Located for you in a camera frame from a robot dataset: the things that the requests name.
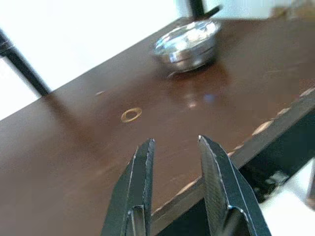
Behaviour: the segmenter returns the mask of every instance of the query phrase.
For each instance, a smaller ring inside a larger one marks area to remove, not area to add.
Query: brass ring
[[[127,119],[127,114],[129,112],[136,112],[137,114],[133,118]],[[141,108],[139,108],[139,107],[131,108],[122,114],[121,120],[123,123],[127,123],[127,122],[130,122],[130,121],[137,119],[139,116],[141,116],[141,114],[142,114]]]

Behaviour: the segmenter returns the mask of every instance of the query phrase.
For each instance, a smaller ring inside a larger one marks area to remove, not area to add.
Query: brown table surface
[[[115,182],[150,137],[155,211],[200,176],[198,134],[232,151],[315,85],[315,23],[301,21],[223,21],[217,62],[168,77],[148,52],[184,22],[0,122],[0,235],[99,235]],[[122,123],[133,107],[141,117]]]

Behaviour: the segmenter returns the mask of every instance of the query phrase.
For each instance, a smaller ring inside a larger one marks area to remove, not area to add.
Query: metal bowl
[[[155,43],[153,54],[173,71],[196,69],[215,56],[215,35],[220,28],[210,19],[176,28]]]

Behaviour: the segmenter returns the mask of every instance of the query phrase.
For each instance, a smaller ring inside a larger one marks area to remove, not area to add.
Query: small ring
[[[137,114],[136,114],[133,118],[127,119],[127,114],[128,114],[129,112],[136,112]],[[133,121],[133,120],[137,119],[139,116],[141,116],[141,114],[142,114],[141,108],[139,108],[139,107],[131,108],[131,109],[125,111],[125,112],[122,114],[121,120],[122,120],[123,123],[127,123],[127,122],[130,122],[130,121]]]

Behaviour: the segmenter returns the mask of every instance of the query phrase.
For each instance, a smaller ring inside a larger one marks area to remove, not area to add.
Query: chipped table edge
[[[290,107],[283,108],[274,118],[258,126],[253,131],[251,138],[236,146],[228,153],[228,156],[231,156],[237,168],[241,168],[270,142],[313,109],[315,109],[315,87],[303,92],[296,101],[291,103]],[[199,176],[182,188],[171,200],[154,211],[151,223],[152,234],[157,235],[171,222],[198,203],[203,196],[203,180]]]

